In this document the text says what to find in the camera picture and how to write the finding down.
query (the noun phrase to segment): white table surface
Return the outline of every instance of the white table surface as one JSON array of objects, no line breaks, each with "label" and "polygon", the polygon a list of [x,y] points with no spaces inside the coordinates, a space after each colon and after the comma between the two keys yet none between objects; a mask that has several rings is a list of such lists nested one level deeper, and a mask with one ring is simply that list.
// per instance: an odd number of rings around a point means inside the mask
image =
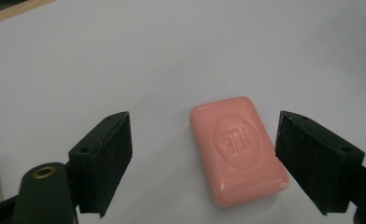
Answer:
[{"label": "white table surface", "polygon": [[58,0],[0,22],[0,170],[6,198],[107,115],[129,110],[134,156],[90,223],[352,223],[323,217],[294,179],[216,208],[190,130],[198,104],[244,95],[275,141],[280,110],[366,152],[366,0]]}]

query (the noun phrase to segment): black plastic part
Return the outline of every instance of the black plastic part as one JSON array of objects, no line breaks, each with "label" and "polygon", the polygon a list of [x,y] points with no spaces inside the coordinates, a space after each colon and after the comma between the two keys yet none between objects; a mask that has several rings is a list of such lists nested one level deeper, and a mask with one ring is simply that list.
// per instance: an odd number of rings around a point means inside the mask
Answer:
[{"label": "black plastic part", "polygon": [[323,215],[346,212],[350,181],[364,152],[313,120],[286,111],[280,114],[275,150]]},{"label": "black plastic part", "polygon": [[12,224],[75,224],[64,164],[53,162],[27,172],[21,182]]},{"label": "black plastic part", "polygon": [[132,155],[128,112],[103,119],[70,150],[81,213],[105,215]]},{"label": "black plastic part", "polygon": [[12,197],[0,203],[0,224],[11,223],[16,199],[17,197]]}]

